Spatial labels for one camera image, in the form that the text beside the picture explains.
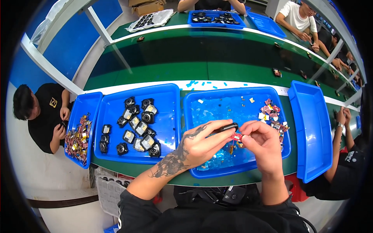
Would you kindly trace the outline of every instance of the cardboard box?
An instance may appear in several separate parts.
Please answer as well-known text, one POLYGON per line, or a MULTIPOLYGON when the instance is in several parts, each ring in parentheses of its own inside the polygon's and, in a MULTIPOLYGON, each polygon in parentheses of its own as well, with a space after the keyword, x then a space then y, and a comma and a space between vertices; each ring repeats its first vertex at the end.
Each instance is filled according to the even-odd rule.
POLYGON ((138 5, 141 5, 141 4, 149 2, 149 1, 154 1, 154 0, 129 0, 128 1, 128 6, 129 7, 138 6, 138 5))
POLYGON ((133 7, 132 13, 136 12, 136 14, 140 17, 143 15, 147 15, 153 12, 164 10, 163 5, 166 4, 165 0, 156 0, 148 3, 144 3, 140 6, 133 7))

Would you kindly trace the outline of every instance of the red stool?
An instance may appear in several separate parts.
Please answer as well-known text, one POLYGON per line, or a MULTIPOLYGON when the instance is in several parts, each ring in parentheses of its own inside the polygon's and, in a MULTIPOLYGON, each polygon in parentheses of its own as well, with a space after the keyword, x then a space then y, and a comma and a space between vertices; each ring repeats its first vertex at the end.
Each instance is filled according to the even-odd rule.
POLYGON ((291 181, 293 183, 293 187, 290 189, 290 192, 292 192, 291 195, 293 195, 293 197, 291 198, 292 202, 302 202, 308 199, 308 196, 306 196, 305 192, 299 185, 299 180, 296 173, 285 176, 285 180, 291 181))

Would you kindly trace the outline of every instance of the tattoo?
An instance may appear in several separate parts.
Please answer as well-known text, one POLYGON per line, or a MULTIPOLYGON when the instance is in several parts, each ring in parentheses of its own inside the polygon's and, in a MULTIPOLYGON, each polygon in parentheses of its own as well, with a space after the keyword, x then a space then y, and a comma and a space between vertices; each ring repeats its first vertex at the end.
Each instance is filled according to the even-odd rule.
POLYGON ((176 150, 172 151, 168 155, 166 155, 161 161, 157 163, 157 171, 152 172, 152 175, 149 177, 162 177, 162 176, 172 176, 178 173, 181 170, 187 170, 190 165, 185 165, 184 162, 186 161, 186 157, 188 156, 189 152, 184 147, 185 139, 193 140, 200 132, 206 129, 207 124, 201 125, 198 127, 193 133, 185 134, 184 137, 181 139, 179 146, 176 150))

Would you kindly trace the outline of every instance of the tattooed hand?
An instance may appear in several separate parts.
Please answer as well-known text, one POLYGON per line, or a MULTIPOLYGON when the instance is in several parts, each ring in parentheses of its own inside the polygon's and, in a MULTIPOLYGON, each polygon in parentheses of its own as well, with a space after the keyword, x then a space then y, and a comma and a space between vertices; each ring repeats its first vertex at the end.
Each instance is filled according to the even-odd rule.
POLYGON ((150 177, 172 176, 187 169, 195 168, 218 152, 232 139, 229 137, 235 129, 229 129, 208 137, 215 129, 229 125, 232 120, 214 120, 195 127, 184 133, 179 146, 159 163, 150 177))

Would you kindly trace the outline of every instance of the blue wall panel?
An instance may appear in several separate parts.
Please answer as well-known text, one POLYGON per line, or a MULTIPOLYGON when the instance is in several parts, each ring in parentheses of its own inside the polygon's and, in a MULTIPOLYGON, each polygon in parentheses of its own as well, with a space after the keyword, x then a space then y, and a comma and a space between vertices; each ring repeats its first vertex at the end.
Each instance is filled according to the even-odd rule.
MULTIPOLYGON (((47 0, 30 22, 25 30, 29 38, 45 19, 55 2, 56 0, 47 0)), ((118 0, 99 0, 92 7, 105 27, 108 27, 122 13, 118 0)), ((85 13, 75 14, 53 38, 44 56, 61 73, 72 80, 84 56, 98 37, 99 34, 87 15, 85 13)), ((28 84, 33 91, 36 91, 42 84, 54 81, 33 63, 22 48, 19 48, 15 55, 10 82, 15 87, 28 84)))

